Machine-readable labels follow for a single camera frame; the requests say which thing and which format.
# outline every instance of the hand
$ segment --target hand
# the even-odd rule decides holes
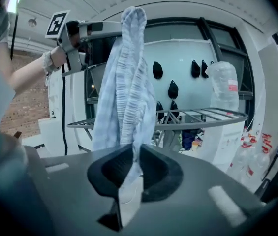
[[[70,37],[71,45],[76,49],[78,49],[80,46],[79,41],[80,41],[79,34],[75,34]],[[57,46],[51,51],[51,59],[55,65],[55,67],[60,67],[66,63],[66,53],[63,51],[63,49],[61,47]]]

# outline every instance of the white wall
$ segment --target white wall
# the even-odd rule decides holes
[[[268,45],[267,38],[258,30],[255,31],[252,29],[251,26],[245,22],[238,24],[236,29],[245,44],[252,67],[255,84],[255,114],[253,126],[249,128],[252,128],[253,132],[259,131],[259,135],[257,136],[257,138],[259,138],[266,110],[266,88],[263,67],[258,50]]]
[[[210,65],[217,62],[213,46],[207,40],[171,39],[145,43],[144,58],[148,65],[148,77],[154,87],[155,99],[164,110],[169,110],[172,99],[168,97],[168,88],[172,80],[178,86],[175,99],[179,109],[200,109],[210,107],[213,93],[211,79],[191,76],[192,61],[201,67],[202,60]],[[153,76],[153,64],[157,61],[163,69],[163,76],[156,80]]]

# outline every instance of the red label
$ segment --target red label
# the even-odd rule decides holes
[[[238,87],[237,87],[237,85],[228,85],[228,90],[231,92],[237,92]]]
[[[269,144],[269,143],[265,143],[265,144],[272,148],[271,144]]]
[[[253,171],[251,170],[250,167],[248,167],[248,174],[251,175],[251,176],[252,176],[252,174],[253,174]]]

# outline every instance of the plastic bottle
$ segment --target plastic bottle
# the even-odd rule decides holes
[[[252,157],[258,153],[258,151],[256,150],[256,144],[257,144],[257,140],[256,140],[256,137],[255,136],[250,136],[250,149],[251,149],[251,159]]]
[[[210,106],[237,111],[239,98],[235,67],[228,62],[218,62],[210,65],[206,73],[214,91]]]
[[[261,178],[270,163],[269,150],[263,148],[262,152],[255,152],[248,166],[241,170],[240,183],[254,192],[261,184]]]
[[[251,159],[251,144],[244,142],[237,150],[232,163],[226,173],[234,180],[238,181],[241,170],[247,166]]]

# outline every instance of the light blue towel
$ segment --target light blue towel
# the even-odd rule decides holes
[[[122,38],[114,43],[100,88],[93,150],[133,143],[137,154],[152,140],[156,101],[143,58],[146,20],[139,7],[122,14]]]

